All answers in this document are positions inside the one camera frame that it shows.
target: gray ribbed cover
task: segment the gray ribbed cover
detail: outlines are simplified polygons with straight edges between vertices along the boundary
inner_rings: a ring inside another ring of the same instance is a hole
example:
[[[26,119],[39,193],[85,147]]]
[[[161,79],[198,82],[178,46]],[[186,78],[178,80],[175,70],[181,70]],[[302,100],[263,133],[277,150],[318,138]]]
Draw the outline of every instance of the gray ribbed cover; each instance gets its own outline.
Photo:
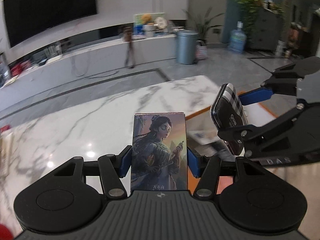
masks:
[[[111,201],[92,224],[63,235],[24,231],[22,240],[305,240],[297,231],[280,236],[252,235],[233,227],[214,204],[198,201],[187,191],[134,191],[125,200]]]

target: black circular motor housing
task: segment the black circular motor housing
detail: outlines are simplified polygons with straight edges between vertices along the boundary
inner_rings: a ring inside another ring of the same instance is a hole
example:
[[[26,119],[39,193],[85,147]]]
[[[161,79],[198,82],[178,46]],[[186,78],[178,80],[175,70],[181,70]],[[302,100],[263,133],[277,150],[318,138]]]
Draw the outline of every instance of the black circular motor housing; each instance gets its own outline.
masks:
[[[272,234],[297,229],[307,211],[305,196],[255,163],[255,167],[239,167],[244,163],[238,160],[239,180],[220,195],[224,215],[254,232]]]
[[[74,161],[79,166],[83,163],[83,159]],[[66,172],[63,167],[56,174],[52,171],[17,195],[13,208],[23,228],[42,233],[68,232],[91,222],[100,212],[99,193],[81,181],[81,172],[70,173],[70,163],[66,164]]]

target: blue water bottle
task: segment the blue water bottle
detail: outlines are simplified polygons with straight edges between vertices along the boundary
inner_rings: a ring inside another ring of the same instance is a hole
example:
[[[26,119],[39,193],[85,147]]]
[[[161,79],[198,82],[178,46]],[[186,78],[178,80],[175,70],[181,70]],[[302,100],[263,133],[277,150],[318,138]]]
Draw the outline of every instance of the blue water bottle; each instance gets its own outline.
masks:
[[[247,36],[242,31],[242,22],[238,22],[237,28],[231,32],[229,49],[235,53],[243,53]]]

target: trash can lid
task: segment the trash can lid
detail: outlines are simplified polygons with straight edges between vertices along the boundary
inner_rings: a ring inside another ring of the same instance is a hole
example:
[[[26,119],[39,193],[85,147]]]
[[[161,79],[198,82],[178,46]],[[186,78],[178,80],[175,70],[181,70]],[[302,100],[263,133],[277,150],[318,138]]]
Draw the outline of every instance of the trash can lid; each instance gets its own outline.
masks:
[[[198,37],[198,33],[190,30],[181,30],[178,31],[178,36],[195,38]]]

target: television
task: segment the television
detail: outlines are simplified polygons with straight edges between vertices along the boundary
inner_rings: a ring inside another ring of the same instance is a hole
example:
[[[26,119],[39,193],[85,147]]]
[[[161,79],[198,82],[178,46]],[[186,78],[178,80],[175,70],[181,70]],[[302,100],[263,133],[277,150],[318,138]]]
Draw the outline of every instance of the television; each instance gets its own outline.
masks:
[[[4,0],[10,46],[59,24],[97,14],[96,0]]]

